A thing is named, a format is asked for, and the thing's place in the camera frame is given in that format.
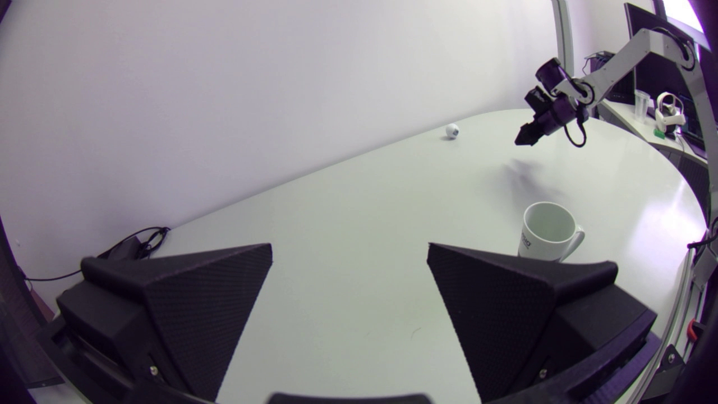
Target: white table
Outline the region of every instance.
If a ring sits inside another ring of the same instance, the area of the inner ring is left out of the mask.
[[[610,123],[617,124],[620,122],[620,126],[624,127],[624,129],[650,143],[656,149],[668,152],[669,154],[666,157],[674,164],[676,164],[676,158],[671,155],[675,155],[677,158],[688,157],[707,167],[706,159],[698,156],[683,137],[676,137],[673,140],[669,138],[661,139],[654,135],[653,130],[656,128],[656,120],[647,116],[645,121],[638,121],[633,113],[635,109],[633,105],[608,100],[603,100],[601,104],[605,108],[604,111],[612,114],[618,120],[618,122],[610,121]]]
[[[686,243],[704,229],[693,193],[655,149],[596,119],[582,149],[563,131],[515,146],[531,114],[464,119],[454,141],[431,130],[172,230],[156,257],[259,242],[274,250],[218,402],[259,404],[281,391],[479,403],[428,243],[515,254],[536,201],[573,212],[587,235],[567,262],[616,261],[617,284],[658,314],[660,336]]]

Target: white ball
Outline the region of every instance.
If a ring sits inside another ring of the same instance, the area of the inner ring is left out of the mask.
[[[447,125],[447,136],[450,139],[456,139],[456,137],[459,136],[459,127],[456,126],[456,124],[448,124]]]

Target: white wall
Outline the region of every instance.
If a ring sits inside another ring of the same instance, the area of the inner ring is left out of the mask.
[[[555,55],[549,0],[15,1],[0,215],[28,276],[61,275],[141,227],[523,108]],[[54,304],[79,279],[34,286]]]
[[[584,57],[600,50],[616,53],[628,42],[628,22],[623,7],[632,3],[653,12],[652,0],[567,0],[574,40],[575,76]]]

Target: white mug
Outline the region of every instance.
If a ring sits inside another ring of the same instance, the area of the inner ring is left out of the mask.
[[[518,256],[561,262],[581,244],[585,235],[566,208],[553,202],[536,202],[523,212]]]

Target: black pyramid-shaped block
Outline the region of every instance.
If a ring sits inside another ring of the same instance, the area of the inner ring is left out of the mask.
[[[427,260],[484,401],[502,397],[557,305],[613,284],[614,262],[560,264],[429,245]]]
[[[87,281],[143,304],[190,393],[214,401],[271,259],[271,245],[257,244],[80,267]]]

